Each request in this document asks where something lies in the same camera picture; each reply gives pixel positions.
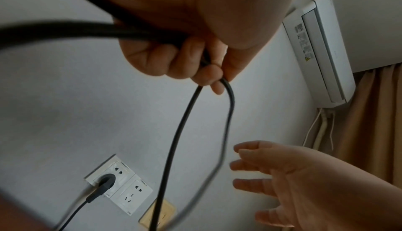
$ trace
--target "yellow wall plate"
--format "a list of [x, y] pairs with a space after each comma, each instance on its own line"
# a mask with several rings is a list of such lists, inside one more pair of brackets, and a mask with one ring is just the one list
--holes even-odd
[[[154, 212], [155, 202], [148, 208], [142, 218], [139, 220], [139, 223], [146, 228], [149, 228], [151, 224], [152, 214]], [[162, 209], [159, 215], [158, 228], [163, 227], [176, 212], [176, 207], [174, 207], [171, 203], [169, 203], [166, 199], [163, 200]]]

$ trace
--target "white cord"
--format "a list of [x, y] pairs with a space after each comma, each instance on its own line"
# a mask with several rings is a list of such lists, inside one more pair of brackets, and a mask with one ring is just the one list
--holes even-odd
[[306, 137], [304, 138], [304, 141], [303, 141], [303, 145], [302, 145], [302, 147], [304, 147], [304, 146], [306, 145], [306, 143], [307, 143], [307, 139], [308, 139], [308, 137], [309, 137], [309, 134], [310, 134], [311, 130], [313, 129], [313, 127], [314, 127], [315, 123], [318, 121], [318, 118], [320, 117], [321, 111], [322, 111], [322, 108], [320, 108], [320, 111], [318, 112], [317, 117], [315, 118], [315, 120], [314, 120], [313, 124], [310, 126], [310, 129], [309, 129], [309, 131], [307, 132]]
[[331, 140], [331, 149], [334, 150], [334, 141], [332, 140], [332, 132], [334, 131], [334, 125], [335, 125], [335, 111], [332, 115], [332, 128], [330, 132], [330, 140]]

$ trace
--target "black plug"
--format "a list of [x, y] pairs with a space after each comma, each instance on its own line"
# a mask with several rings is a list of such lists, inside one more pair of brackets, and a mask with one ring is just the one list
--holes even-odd
[[112, 188], [116, 181], [116, 176], [114, 174], [107, 174], [102, 176], [98, 188], [91, 193], [85, 200], [87, 203], [91, 203], [97, 197], [103, 195], [108, 189]]

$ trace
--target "curtain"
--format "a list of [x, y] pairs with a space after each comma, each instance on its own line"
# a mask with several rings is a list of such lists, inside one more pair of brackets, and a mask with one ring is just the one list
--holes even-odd
[[402, 66], [367, 71], [335, 157], [402, 188]]

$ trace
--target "white wall-mounted air conditioner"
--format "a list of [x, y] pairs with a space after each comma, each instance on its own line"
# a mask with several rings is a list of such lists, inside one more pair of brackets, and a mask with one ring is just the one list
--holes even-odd
[[283, 24], [317, 107], [350, 101], [356, 85], [332, 0], [314, 0]]

